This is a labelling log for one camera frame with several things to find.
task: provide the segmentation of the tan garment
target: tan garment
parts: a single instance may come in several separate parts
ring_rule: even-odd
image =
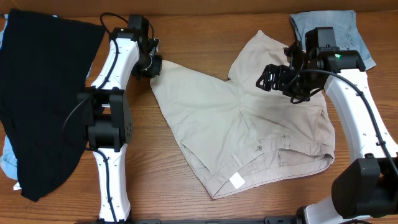
[[[280,91],[256,88],[265,66],[289,63],[285,45],[261,31],[217,78],[164,61],[152,90],[177,144],[212,198],[325,170],[335,130],[321,93],[298,105]],[[245,183],[229,180],[236,172]]]

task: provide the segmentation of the folded cloth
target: folded cloth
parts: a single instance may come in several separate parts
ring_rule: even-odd
[[[17,158],[12,151],[11,143],[6,136],[4,140],[4,147],[2,149],[2,156],[0,157],[0,167],[8,178],[18,180],[17,177]]]
[[[284,47],[259,31],[227,82],[168,61],[150,81],[182,154],[212,198],[316,174],[334,160],[335,130],[322,93],[293,105],[279,91],[256,88],[266,65],[288,65]]]
[[[94,24],[11,10],[0,50],[0,120],[21,194],[38,201],[62,185],[85,150],[79,112],[62,126],[104,36]]]
[[[340,50],[356,50],[361,55],[366,69],[376,65],[356,28],[356,14],[347,11],[313,11],[290,15],[297,40],[301,41],[305,34],[316,27],[333,27],[336,45]]]

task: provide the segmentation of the white fabric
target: white fabric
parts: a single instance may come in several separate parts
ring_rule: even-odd
[[[325,170],[335,131],[321,93],[299,105],[256,88],[265,66],[288,65],[285,45],[261,31],[243,48],[224,82],[164,61],[150,84],[195,175],[212,198]],[[236,173],[245,183],[236,189]]]

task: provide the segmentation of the white paper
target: white paper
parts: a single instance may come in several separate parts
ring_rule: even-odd
[[[238,172],[232,175],[232,177],[229,178],[229,181],[231,181],[232,185],[236,189],[240,188],[244,183],[246,183],[244,179],[238,174]]]
[[[17,182],[15,185],[14,185],[14,190],[21,190],[21,187],[20,187],[20,185],[19,185],[19,182]]]

